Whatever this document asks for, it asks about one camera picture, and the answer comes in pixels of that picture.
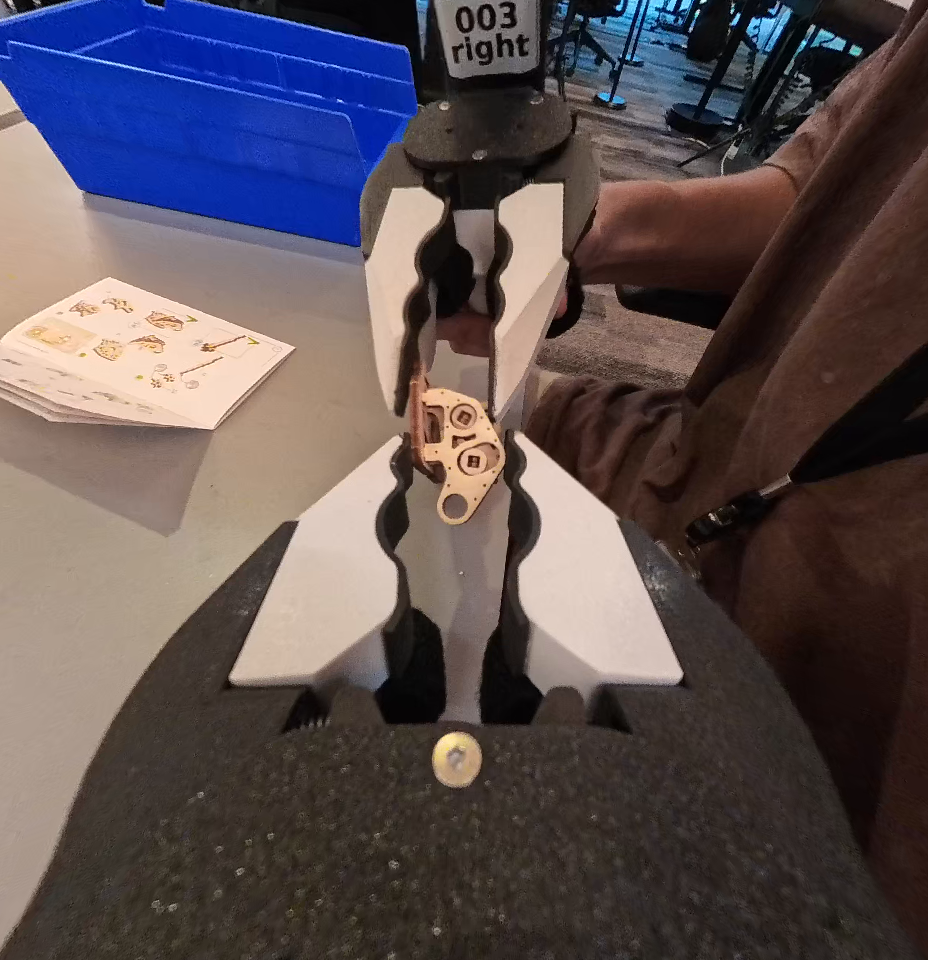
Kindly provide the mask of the black office chair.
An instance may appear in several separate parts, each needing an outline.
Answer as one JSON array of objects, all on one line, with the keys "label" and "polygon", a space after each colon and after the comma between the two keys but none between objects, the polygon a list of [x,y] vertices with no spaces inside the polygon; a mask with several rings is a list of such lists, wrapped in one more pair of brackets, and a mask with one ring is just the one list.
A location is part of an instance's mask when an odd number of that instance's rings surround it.
[{"label": "black office chair", "polygon": [[559,26],[547,43],[554,78],[574,75],[583,49],[594,54],[595,67],[614,64],[613,55],[602,46],[591,27],[593,23],[606,24],[609,19],[622,18],[628,1],[562,1],[557,5],[565,9],[557,14]]}]

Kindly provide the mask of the light wooden model plate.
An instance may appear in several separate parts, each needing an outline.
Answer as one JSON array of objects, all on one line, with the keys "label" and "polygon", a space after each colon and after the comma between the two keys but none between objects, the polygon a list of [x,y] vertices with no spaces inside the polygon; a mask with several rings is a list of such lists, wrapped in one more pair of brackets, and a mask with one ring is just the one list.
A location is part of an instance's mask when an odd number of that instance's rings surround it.
[{"label": "light wooden model plate", "polygon": [[420,464],[440,486],[438,515],[469,522],[504,471],[504,441],[482,402],[457,391],[425,390],[421,414]]}]

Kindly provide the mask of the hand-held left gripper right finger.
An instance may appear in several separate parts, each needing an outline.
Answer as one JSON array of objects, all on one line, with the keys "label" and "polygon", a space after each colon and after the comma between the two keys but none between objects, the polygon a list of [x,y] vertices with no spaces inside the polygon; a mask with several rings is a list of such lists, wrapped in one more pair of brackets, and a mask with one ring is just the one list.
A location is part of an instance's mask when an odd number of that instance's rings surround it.
[{"label": "hand-held left gripper right finger", "polygon": [[505,450],[506,665],[538,690],[677,687],[683,669],[617,515],[525,434]]}]

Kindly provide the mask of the paper instruction booklet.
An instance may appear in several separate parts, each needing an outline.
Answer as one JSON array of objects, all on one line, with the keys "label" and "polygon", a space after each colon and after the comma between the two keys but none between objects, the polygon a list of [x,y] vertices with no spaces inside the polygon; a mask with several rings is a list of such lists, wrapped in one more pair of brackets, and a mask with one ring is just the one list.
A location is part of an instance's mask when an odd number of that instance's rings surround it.
[{"label": "paper instruction booklet", "polygon": [[55,424],[213,431],[294,351],[105,278],[0,339],[0,399]]}]

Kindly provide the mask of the blue plastic bin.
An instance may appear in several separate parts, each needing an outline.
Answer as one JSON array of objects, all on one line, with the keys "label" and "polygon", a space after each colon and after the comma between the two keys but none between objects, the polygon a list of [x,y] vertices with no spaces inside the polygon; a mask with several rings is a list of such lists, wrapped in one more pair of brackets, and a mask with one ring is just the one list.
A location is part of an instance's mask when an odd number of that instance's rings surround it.
[{"label": "blue plastic bin", "polygon": [[418,109],[407,48],[204,2],[3,19],[0,80],[88,194],[355,248]]}]

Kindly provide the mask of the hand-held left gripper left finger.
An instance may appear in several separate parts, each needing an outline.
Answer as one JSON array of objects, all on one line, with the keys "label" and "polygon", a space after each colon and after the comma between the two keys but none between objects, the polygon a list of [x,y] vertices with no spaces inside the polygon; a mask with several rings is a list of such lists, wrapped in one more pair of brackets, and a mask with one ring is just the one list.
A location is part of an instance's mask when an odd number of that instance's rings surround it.
[{"label": "hand-held left gripper left finger", "polygon": [[377,690],[413,647],[410,440],[389,438],[297,519],[230,671],[236,688]]}]

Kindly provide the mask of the black round stand base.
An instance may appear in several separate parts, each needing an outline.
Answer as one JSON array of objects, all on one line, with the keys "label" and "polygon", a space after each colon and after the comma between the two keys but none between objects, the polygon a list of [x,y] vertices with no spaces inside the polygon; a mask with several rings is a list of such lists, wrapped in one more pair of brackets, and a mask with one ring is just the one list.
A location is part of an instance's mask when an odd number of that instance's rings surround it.
[{"label": "black round stand base", "polygon": [[732,129],[721,114],[688,102],[674,102],[664,114],[664,123],[675,134],[701,142],[711,142]]}]

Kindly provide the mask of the person's right hand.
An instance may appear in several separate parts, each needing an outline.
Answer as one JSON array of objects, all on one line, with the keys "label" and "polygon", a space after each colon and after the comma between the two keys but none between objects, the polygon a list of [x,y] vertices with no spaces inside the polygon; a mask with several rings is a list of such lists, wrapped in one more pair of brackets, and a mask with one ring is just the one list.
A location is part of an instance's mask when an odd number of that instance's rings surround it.
[{"label": "person's right hand", "polygon": [[494,346],[494,320],[490,316],[462,311],[437,318],[436,337],[459,355],[489,358]]}]

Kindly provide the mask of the brown wooden model part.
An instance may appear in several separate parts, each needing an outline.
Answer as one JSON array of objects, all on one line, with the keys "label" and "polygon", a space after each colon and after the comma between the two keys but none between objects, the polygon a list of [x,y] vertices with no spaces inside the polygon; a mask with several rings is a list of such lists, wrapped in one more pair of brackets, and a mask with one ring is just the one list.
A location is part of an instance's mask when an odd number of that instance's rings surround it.
[{"label": "brown wooden model part", "polygon": [[427,411],[423,402],[424,394],[430,389],[427,370],[418,358],[412,368],[408,392],[408,422],[411,440],[411,453],[415,469],[434,484],[443,482],[440,470],[424,458],[427,440]]}]

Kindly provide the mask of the person's right forearm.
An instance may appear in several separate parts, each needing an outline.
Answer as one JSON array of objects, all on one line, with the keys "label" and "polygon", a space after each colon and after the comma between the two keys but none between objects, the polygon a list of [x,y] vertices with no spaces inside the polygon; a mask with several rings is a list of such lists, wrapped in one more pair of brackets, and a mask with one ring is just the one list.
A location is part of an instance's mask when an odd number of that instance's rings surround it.
[{"label": "person's right forearm", "polygon": [[604,183],[575,253],[580,280],[734,295],[795,198],[790,178],[772,166],[684,182]]}]

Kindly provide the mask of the person's brown garment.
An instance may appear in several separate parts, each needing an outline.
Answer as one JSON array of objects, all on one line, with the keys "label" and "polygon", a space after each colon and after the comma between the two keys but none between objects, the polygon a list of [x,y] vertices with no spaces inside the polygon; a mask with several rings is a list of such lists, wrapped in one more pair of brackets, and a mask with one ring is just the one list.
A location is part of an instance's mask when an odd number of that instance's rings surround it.
[{"label": "person's brown garment", "polygon": [[[928,344],[928,2],[763,166],[794,204],[686,387],[557,383],[528,428],[674,552],[698,517],[794,476]],[[795,486],[695,565],[787,688],[928,958],[928,452]]]}]

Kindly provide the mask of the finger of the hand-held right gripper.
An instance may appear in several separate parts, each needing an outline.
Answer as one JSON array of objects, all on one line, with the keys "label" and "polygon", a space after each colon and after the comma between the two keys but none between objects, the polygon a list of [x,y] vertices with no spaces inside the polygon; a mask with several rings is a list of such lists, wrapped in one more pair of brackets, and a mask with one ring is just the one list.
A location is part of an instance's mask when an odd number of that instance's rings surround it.
[{"label": "finger of the hand-held right gripper", "polygon": [[393,188],[365,260],[375,368],[393,416],[436,353],[437,279],[454,250],[449,203],[424,186]]},{"label": "finger of the hand-held right gripper", "polygon": [[495,216],[494,326],[489,410],[499,422],[514,400],[562,300],[565,185],[532,183],[504,198]]}]

